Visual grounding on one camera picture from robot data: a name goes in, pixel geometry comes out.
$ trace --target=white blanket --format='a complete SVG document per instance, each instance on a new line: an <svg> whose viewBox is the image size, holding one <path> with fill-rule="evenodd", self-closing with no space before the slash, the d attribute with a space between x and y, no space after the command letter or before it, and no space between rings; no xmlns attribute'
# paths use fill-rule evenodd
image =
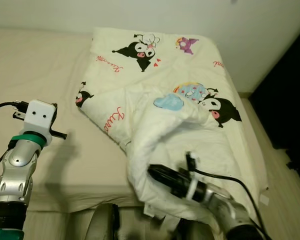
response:
<svg viewBox="0 0 300 240"><path fill-rule="evenodd" d="M200 170L242 180L257 199L256 176L238 166L239 158L251 156L242 147L240 114L210 39L96 28L90 51L76 104L126 152L128 178L140 201L217 228L209 211L171 195L147 174L150 163L185 168L188 151L199 157ZM204 180L228 190L253 217L241 186Z"/></svg>

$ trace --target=white wall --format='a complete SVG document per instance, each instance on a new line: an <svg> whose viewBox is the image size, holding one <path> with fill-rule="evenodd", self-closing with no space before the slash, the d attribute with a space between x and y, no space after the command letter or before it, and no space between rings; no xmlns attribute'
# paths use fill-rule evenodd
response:
<svg viewBox="0 0 300 240"><path fill-rule="evenodd" d="M0 0L0 26L204 35L237 90L252 92L300 33L300 0Z"/></svg>

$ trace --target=beige bed sheet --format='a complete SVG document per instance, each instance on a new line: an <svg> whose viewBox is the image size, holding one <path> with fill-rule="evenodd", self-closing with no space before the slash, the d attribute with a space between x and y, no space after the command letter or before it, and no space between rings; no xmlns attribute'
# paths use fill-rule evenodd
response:
<svg viewBox="0 0 300 240"><path fill-rule="evenodd" d="M127 180L124 152L74 102L90 45L90 35L0 29L0 103L58 103L53 129L68 133L65 141L54 138L38 159L30 210L76 212L104 202L140 205ZM263 190L268 186L264 159L239 95L236 100ZM12 107L0 109L0 156L23 126L13 113Z"/></svg>

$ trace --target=blanket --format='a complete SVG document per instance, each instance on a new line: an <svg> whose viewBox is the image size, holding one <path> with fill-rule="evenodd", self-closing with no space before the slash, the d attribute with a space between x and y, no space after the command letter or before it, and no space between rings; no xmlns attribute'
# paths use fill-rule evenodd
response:
<svg viewBox="0 0 300 240"><path fill-rule="evenodd" d="M251 156L242 147L240 113L213 41L198 35L96 28L90 51L75 103L126 152L128 179L140 201L158 212L218 229L207 209L170 194L147 174L149 164L186 168L186 152L198 156L199 170L240 179L258 197L255 176L238 166L238 158ZM254 217L240 185L197 177L225 188Z"/></svg>

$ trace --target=floor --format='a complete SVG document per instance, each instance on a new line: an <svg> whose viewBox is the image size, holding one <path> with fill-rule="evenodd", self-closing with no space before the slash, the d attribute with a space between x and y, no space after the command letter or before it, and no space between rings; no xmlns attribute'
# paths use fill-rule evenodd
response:
<svg viewBox="0 0 300 240"><path fill-rule="evenodd" d="M272 148L258 117L247 99L242 99L263 152L268 172L269 190L263 195L268 205L260 203L260 212L273 240L300 240L300 178L289 170L284 150ZM72 214L28 212L24 225L25 240L84 240L93 210ZM142 216L140 209L120 211L120 240L163 240L162 232Z"/></svg>

